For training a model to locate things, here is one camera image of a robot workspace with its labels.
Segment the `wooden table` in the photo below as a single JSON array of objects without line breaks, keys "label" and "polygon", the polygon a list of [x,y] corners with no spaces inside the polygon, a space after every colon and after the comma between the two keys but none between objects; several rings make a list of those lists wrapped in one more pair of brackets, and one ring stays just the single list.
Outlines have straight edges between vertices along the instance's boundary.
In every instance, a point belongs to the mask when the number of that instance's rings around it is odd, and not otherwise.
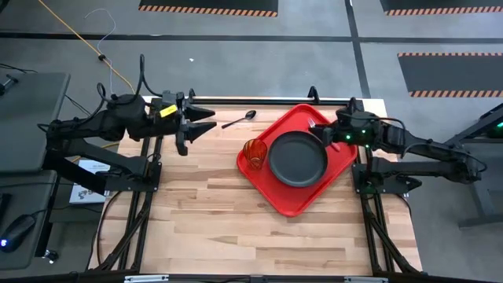
[{"label": "wooden table", "polygon": [[[366,111],[386,116],[382,100],[365,100],[364,105]],[[354,193],[350,170],[342,173],[304,213],[287,218],[278,214],[237,169],[236,156],[243,144],[256,138],[291,106],[203,107],[216,111],[209,120],[218,126],[188,145],[188,156],[176,153],[172,136],[163,141],[163,174],[152,202],[142,273],[372,274],[362,206]],[[328,119],[336,118],[338,107],[316,108]],[[220,125],[241,118],[250,109],[258,112],[253,121],[221,129]],[[125,156],[140,155],[140,151],[140,142],[124,138],[120,143],[119,153]],[[396,160],[380,151],[375,154]],[[391,239],[420,270],[407,207],[394,195],[382,197]],[[119,196],[105,218],[101,234],[103,258],[123,235],[130,198],[131,193]],[[384,266],[382,245],[380,241],[376,244]],[[93,266],[95,256],[90,264]]]}]

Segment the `plastic cup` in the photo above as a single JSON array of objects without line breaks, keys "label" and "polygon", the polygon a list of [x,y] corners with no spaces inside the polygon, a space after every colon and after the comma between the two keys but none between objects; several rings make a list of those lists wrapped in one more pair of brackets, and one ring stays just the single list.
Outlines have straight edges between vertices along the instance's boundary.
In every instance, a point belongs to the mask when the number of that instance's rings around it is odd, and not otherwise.
[{"label": "plastic cup", "polygon": [[267,145],[259,139],[246,141],[243,147],[243,154],[251,169],[260,170],[266,159]]}]

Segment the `computer mouse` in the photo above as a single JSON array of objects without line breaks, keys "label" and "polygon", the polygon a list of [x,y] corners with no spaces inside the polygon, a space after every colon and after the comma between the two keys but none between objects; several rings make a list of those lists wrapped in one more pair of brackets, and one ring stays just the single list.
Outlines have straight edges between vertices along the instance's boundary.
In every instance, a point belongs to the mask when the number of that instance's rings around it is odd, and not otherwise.
[{"label": "computer mouse", "polygon": [[21,215],[16,218],[0,236],[0,251],[16,251],[36,222],[33,215]]}]

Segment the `yellow cable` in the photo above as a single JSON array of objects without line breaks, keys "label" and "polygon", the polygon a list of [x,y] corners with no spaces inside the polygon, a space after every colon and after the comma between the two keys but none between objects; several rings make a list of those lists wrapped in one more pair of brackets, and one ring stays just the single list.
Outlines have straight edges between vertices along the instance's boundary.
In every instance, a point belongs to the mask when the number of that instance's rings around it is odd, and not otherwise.
[{"label": "yellow cable", "polygon": [[[66,22],[64,22],[64,20],[62,20],[51,8],[49,8],[49,6],[47,6],[42,0],[39,0],[40,4],[42,4],[42,6],[46,7],[46,9],[49,11],[49,13],[51,13],[56,19],[58,19],[62,24],[64,24],[65,27],[67,27],[67,29],[69,29],[70,31],[73,32],[73,34],[75,36],[77,36],[80,40],[82,40],[84,43],[86,43],[98,56],[101,55],[101,53],[96,50],[96,48],[94,48],[94,46],[92,46],[90,43],[88,43],[82,36],[80,36],[77,31],[74,31],[72,27],[70,27]],[[126,79],[124,78],[122,75],[119,74],[118,71],[116,71],[111,65],[110,63],[108,63],[106,60],[103,60],[105,64],[108,65],[108,67],[118,76],[120,77],[130,88],[131,90],[133,91],[133,94],[136,93],[136,90],[133,88],[133,86],[131,85],[131,83]]]},{"label": "yellow cable", "polygon": [[[119,145],[119,143],[118,142],[113,142],[111,144],[103,145],[101,148],[102,149],[107,149],[109,147],[113,147],[113,146],[116,146],[116,145]],[[75,162],[79,161],[81,158],[82,158],[81,156],[74,158],[74,160],[72,160],[72,163],[75,163]]]}]

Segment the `red tray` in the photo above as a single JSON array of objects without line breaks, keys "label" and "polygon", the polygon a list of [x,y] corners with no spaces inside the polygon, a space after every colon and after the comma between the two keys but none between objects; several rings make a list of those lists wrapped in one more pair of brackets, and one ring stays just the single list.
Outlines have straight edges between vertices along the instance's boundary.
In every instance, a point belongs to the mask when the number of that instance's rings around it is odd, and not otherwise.
[{"label": "red tray", "polygon": [[[330,123],[315,108],[309,105],[297,105],[257,138],[264,141],[269,149],[274,140],[285,132],[291,130],[309,132],[309,118],[315,123]],[[320,181],[304,188],[285,185],[278,180],[270,170],[268,156],[266,156],[262,169],[254,171],[248,167],[248,162],[241,150],[237,155],[237,167],[278,212],[293,217],[301,214],[356,158],[358,152],[356,146],[349,146],[342,142],[338,145],[340,152],[337,152],[333,145],[326,148],[329,164]]]}]

